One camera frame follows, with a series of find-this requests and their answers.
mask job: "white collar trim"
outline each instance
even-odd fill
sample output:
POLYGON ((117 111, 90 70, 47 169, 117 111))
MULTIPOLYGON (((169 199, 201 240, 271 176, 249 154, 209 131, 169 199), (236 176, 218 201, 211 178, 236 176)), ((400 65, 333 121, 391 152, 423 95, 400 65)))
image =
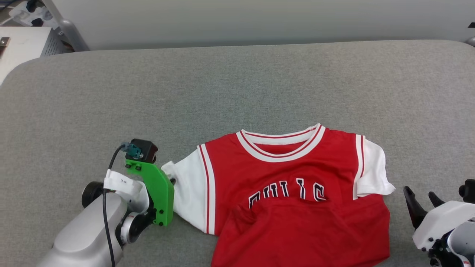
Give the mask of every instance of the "white collar trim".
POLYGON ((236 133, 236 136, 242 147, 253 157, 265 162, 286 162, 301 158, 307 155, 314 149, 323 137, 325 127, 320 124, 308 127, 303 131, 281 135, 269 135, 260 133, 250 133, 241 130, 236 133), (299 142, 306 142, 300 147, 285 154, 272 154, 260 149, 256 144, 293 144, 299 142))

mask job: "white wall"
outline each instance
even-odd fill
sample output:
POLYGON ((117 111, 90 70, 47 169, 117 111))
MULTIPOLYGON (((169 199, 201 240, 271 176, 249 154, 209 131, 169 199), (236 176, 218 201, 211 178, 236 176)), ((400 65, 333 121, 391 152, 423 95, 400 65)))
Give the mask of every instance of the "white wall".
POLYGON ((475 36, 475 0, 52 0, 91 50, 475 36))

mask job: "gray couch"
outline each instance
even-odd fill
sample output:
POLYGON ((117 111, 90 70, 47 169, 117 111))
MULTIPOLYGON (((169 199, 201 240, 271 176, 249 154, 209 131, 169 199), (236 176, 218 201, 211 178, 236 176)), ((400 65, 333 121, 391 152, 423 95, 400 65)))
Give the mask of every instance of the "gray couch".
MULTIPOLYGON (((284 134, 319 122, 365 134, 397 187, 385 197, 384 267, 429 266, 402 187, 429 209, 429 191, 460 200, 475 173, 475 48, 453 41, 81 52, 24 63, 0 92, 0 266, 38 262, 132 138, 157 144, 163 164, 242 128, 284 134)), ((175 216, 127 246, 119 266, 209 266, 216 240, 175 216)))

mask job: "black cable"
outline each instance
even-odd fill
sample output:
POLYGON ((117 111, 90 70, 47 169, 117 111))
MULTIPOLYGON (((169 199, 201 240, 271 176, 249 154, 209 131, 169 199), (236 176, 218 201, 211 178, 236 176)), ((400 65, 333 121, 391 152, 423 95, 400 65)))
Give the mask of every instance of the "black cable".
MULTIPOLYGON (((115 157, 119 151, 125 147, 125 144, 119 146, 112 156, 111 163, 109 163, 108 170, 112 169, 112 165, 114 164, 115 157)), ((111 241, 111 234, 109 233, 109 223, 107 222, 107 212, 106 212, 106 205, 105 205, 105 194, 107 193, 107 189, 104 188, 102 192, 102 214, 104 215, 104 226, 105 226, 105 235, 107 236, 107 243, 109 244, 109 252, 111 253, 111 262, 112 267, 115 267, 115 259, 114 259, 114 250, 112 249, 112 241, 111 241)))

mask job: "black wheel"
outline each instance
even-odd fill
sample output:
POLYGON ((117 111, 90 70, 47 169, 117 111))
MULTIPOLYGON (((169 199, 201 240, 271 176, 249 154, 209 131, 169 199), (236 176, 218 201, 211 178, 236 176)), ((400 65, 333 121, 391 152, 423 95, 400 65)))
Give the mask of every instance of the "black wheel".
POLYGON ((81 198, 81 204, 86 208, 91 204, 96 198, 102 195, 102 189, 104 188, 104 183, 93 181, 90 182, 83 191, 83 196, 81 198))

